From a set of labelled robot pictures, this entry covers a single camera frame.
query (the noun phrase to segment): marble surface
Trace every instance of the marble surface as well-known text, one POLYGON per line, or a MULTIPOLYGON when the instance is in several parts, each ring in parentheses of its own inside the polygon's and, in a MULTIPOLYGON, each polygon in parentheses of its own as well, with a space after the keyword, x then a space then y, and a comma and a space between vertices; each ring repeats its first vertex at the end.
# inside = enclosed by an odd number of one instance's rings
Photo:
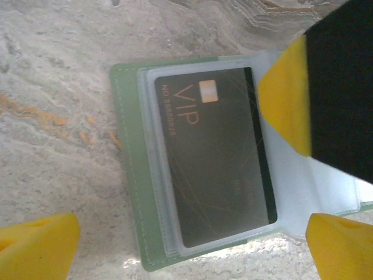
MULTIPOLYGON (((0 0, 0 226, 73 212, 69 278, 318 279, 275 234, 152 274, 138 259, 108 71, 281 50, 344 0, 0 0)), ((373 212, 355 216, 372 222, 373 212)))

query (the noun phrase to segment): card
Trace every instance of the card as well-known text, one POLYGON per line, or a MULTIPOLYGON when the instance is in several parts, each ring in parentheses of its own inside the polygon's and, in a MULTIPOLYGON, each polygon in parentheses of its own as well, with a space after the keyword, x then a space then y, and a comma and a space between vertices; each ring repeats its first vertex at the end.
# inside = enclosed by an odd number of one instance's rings
POLYGON ((277 220, 251 68, 155 80, 185 247, 277 220))

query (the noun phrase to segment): yellow object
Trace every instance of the yellow object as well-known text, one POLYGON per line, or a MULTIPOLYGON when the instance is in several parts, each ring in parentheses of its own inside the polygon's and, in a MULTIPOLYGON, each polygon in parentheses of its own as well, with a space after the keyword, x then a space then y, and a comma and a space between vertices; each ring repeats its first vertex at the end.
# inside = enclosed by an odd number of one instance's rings
POLYGON ((301 155, 311 155, 306 36, 294 41, 258 85, 264 119, 301 155))
POLYGON ((79 233, 69 213, 0 229, 0 280, 66 279, 79 233))
POLYGON ((313 214, 306 237, 322 280, 373 279, 373 226, 313 214))

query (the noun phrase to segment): gray surface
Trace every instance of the gray surface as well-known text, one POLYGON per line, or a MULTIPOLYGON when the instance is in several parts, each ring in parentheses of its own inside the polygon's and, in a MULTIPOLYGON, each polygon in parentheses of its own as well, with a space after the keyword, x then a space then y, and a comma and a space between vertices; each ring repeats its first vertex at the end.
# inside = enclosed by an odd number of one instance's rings
MULTIPOLYGON (((307 245, 282 234, 153 274, 141 269, 110 137, 110 66, 282 49, 343 1, 173 2, 0 0, 0 226, 77 214, 69 279, 318 279, 307 245)), ((355 218, 372 222, 373 212, 355 218)))

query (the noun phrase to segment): wallet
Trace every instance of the wallet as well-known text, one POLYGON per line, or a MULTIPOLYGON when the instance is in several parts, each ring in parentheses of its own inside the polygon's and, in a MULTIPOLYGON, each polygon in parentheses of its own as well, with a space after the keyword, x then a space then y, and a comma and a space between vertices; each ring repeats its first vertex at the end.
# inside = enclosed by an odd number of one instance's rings
POLYGON ((116 64, 110 81, 147 271, 373 206, 373 186, 297 154, 261 117, 280 52, 116 64))

